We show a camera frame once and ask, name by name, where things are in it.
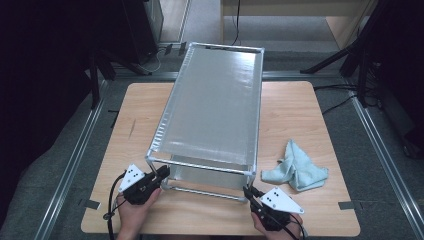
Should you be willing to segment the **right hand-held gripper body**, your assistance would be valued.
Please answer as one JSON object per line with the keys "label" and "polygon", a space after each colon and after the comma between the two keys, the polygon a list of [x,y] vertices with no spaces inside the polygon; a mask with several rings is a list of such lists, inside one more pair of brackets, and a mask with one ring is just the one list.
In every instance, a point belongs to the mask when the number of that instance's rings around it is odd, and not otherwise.
{"label": "right hand-held gripper body", "polygon": [[262,197],[255,197],[250,202],[250,209],[267,231],[280,231],[290,222],[293,213],[304,213],[304,209],[279,187],[263,193]]}

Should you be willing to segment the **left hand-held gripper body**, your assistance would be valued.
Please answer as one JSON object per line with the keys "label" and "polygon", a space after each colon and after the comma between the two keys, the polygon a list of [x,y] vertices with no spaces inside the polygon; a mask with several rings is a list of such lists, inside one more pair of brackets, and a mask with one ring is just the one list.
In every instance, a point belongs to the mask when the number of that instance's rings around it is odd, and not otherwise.
{"label": "left hand-held gripper body", "polygon": [[130,164],[125,172],[118,192],[132,205],[143,205],[162,181],[150,180],[150,173],[144,173],[135,164]]}

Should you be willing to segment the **light blue cloth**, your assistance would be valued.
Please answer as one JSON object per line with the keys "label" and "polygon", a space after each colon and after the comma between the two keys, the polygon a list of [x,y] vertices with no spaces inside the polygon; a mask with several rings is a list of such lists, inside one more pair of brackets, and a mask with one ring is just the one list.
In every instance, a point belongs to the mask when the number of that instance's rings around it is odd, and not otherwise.
{"label": "light blue cloth", "polygon": [[316,166],[294,140],[289,140],[284,157],[272,170],[262,170],[261,180],[275,184],[289,184],[297,192],[322,187],[329,176],[326,167]]}

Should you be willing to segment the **silver two-tier metal rack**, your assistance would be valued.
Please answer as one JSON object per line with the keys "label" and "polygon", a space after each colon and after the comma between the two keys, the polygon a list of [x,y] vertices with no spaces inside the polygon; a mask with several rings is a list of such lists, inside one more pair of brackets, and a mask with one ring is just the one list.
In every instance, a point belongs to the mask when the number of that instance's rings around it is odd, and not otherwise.
{"label": "silver two-tier metal rack", "polygon": [[169,190],[244,202],[257,172],[264,50],[192,42],[146,152]]}

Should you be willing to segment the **person's right hand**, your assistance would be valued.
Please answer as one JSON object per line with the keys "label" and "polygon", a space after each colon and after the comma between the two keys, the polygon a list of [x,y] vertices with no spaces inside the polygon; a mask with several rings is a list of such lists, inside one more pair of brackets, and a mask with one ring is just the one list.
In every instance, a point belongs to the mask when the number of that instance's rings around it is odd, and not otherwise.
{"label": "person's right hand", "polygon": [[255,213],[252,213],[251,217],[255,229],[261,232],[267,240],[299,240],[303,236],[301,230],[303,219],[299,214],[292,214],[291,222],[286,225],[287,230],[280,231],[267,231]]}

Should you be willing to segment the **person's left hand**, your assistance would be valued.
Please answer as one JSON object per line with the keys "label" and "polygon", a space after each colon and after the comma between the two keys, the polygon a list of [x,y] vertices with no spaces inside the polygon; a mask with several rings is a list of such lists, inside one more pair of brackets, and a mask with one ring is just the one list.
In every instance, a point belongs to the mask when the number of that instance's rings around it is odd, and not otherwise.
{"label": "person's left hand", "polygon": [[154,190],[143,205],[132,205],[125,200],[123,194],[119,194],[116,198],[121,222],[119,233],[139,234],[150,208],[158,200],[160,194],[161,189]]}

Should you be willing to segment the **black tape strip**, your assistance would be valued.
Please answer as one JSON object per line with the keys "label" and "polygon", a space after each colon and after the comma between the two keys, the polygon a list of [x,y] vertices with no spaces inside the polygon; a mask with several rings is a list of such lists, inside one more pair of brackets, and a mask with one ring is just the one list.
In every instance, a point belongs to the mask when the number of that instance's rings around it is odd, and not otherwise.
{"label": "black tape strip", "polygon": [[110,128],[111,128],[111,129],[113,129],[113,128],[114,128],[114,126],[115,126],[115,124],[116,124],[116,121],[117,121],[118,115],[119,115],[119,110],[112,110],[112,109],[109,109],[109,110],[108,110],[108,113],[111,113],[111,114],[113,115],[113,121],[112,121],[111,126],[110,126]]}

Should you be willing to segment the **black tripod stand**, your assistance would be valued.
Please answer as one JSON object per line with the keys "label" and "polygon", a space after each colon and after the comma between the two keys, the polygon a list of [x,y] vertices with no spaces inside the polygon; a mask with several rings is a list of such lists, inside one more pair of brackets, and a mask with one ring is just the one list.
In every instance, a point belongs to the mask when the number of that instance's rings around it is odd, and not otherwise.
{"label": "black tripod stand", "polygon": [[367,74],[370,64],[369,53],[372,49],[373,43],[375,42],[377,32],[383,22],[383,15],[385,14],[390,2],[391,0],[378,0],[378,3],[371,13],[371,16],[365,24],[362,32],[351,44],[318,64],[301,70],[300,73],[315,74],[328,65],[345,57],[342,67],[339,69],[339,73],[342,77],[351,77],[356,68],[359,68],[359,77],[356,87],[357,98],[361,105],[366,108],[367,103],[365,96]]}
{"label": "black tripod stand", "polygon": [[106,50],[93,51],[89,55],[92,109],[95,109],[100,102],[98,73],[101,73],[106,80],[114,80],[116,77],[116,72],[112,66],[112,60],[112,54]]}

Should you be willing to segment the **black cabinet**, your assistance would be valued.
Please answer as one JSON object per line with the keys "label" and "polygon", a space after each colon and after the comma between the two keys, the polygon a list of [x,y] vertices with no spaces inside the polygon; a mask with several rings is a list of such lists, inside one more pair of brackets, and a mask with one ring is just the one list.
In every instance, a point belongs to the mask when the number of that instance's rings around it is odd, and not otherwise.
{"label": "black cabinet", "polygon": [[164,16],[160,0],[121,0],[129,25],[136,63],[158,52]]}

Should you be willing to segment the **dark curtain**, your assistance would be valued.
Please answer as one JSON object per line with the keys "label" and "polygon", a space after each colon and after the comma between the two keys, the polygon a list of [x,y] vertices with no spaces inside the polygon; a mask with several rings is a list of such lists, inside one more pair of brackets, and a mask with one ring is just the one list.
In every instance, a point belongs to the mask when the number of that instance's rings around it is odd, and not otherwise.
{"label": "dark curtain", "polygon": [[86,70],[118,0],[0,0],[0,228],[22,172],[95,84]]}

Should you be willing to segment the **light wooden desk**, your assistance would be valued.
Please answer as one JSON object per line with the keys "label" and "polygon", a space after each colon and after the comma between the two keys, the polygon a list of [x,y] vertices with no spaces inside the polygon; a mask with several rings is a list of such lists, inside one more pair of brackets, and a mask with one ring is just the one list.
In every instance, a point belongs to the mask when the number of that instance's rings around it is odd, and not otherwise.
{"label": "light wooden desk", "polygon": [[220,0],[221,40],[241,18],[241,41],[271,51],[333,51],[356,37],[378,0]]}

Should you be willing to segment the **aluminium floor rail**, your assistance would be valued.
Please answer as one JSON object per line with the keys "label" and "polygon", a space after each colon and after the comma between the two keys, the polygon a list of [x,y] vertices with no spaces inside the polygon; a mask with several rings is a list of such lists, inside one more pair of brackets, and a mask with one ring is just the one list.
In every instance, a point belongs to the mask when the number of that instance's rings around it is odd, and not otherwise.
{"label": "aluminium floor rail", "polygon": [[49,240],[57,220],[65,217],[65,214],[62,212],[63,207],[66,205],[71,185],[74,182],[74,178],[98,122],[103,105],[104,100],[101,99],[94,109],[90,111],[33,240]]}
{"label": "aluminium floor rail", "polygon": [[395,164],[388,146],[380,135],[369,111],[362,106],[353,91],[348,92],[355,111],[370,139],[379,162],[417,240],[424,240],[424,214]]}

